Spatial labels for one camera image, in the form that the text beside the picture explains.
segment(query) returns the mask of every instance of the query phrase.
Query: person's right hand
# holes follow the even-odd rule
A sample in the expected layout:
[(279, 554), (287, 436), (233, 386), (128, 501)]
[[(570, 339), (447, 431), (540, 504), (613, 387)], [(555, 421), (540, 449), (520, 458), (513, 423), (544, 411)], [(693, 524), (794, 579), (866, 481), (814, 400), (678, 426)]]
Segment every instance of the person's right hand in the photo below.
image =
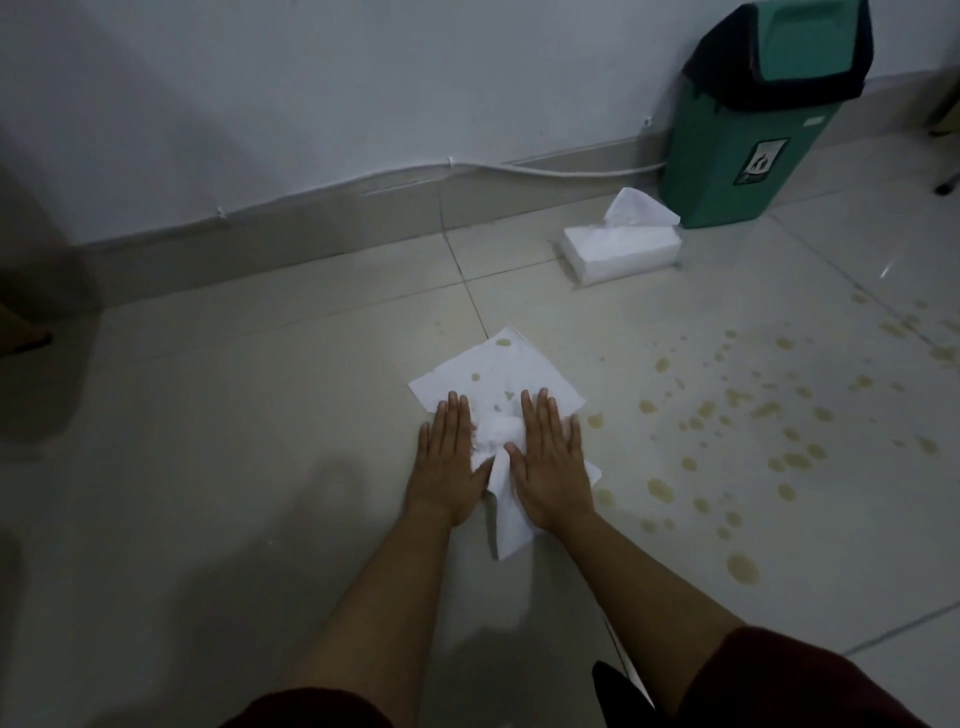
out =
[(570, 438), (557, 401), (540, 390), (537, 406), (526, 390), (520, 395), (527, 427), (527, 454), (507, 443), (516, 494), (534, 525), (557, 536), (578, 518), (593, 513), (593, 493), (580, 445), (580, 422), (570, 418)]

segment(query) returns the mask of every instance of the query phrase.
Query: green trash can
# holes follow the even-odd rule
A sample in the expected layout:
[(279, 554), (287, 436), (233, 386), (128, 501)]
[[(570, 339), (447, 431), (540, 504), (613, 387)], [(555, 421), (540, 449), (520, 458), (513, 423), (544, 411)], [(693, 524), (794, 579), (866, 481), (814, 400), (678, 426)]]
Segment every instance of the green trash can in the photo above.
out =
[(663, 201), (685, 228), (759, 217), (873, 61), (867, 0), (740, 6), (684, 67)]

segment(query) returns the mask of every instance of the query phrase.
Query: wall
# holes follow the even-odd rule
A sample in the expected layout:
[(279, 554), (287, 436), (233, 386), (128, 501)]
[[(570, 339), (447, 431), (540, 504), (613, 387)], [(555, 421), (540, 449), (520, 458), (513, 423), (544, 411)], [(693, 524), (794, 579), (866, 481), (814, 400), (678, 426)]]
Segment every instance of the wall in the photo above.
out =
[[(738, 0), (5, 0), (0, 164), (73, 243), (446, 155), (669, 122)], [(874, 0), (875, 76), (960, 60), (960, 4)]]

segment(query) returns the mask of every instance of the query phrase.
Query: person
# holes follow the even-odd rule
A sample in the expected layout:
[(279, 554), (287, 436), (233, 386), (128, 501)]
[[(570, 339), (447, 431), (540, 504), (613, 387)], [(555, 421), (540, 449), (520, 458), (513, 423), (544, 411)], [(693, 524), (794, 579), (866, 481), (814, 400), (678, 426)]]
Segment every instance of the person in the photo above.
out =
[[(611, 689), (595, 668), (611, 728), (922, 725), (848, 660), (746, 625), (606, 523), (593, 508), (576, 416), (564, 437), (546, 390), (536, 403), (523, 392), (521, 405), (526, 454), (506, 446), (520, 502), (587, 580), (654, 704)], [(480, 500), (492, 467), (470, 471), (471, 434), (467, 398), (451, 392), (432, 426), (420, 428), (402, 515), (290, 690), (254, 701), (228, 728), (416, 724), (450, 532)]]

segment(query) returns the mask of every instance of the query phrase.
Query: maroon sleeve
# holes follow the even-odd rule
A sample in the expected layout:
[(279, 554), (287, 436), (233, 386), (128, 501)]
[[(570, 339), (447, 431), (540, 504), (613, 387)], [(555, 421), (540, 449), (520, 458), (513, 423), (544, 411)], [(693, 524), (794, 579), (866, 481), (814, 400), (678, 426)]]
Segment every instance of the maroon sleeve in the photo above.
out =
[(775, 632), (732, 632), (693, 680), (677, 722), (735, 725), (922, 728), (852, 662)]
[(254, 700), (221, 728), (393, 728), (369, 701), (352, 692), (301, 688)]

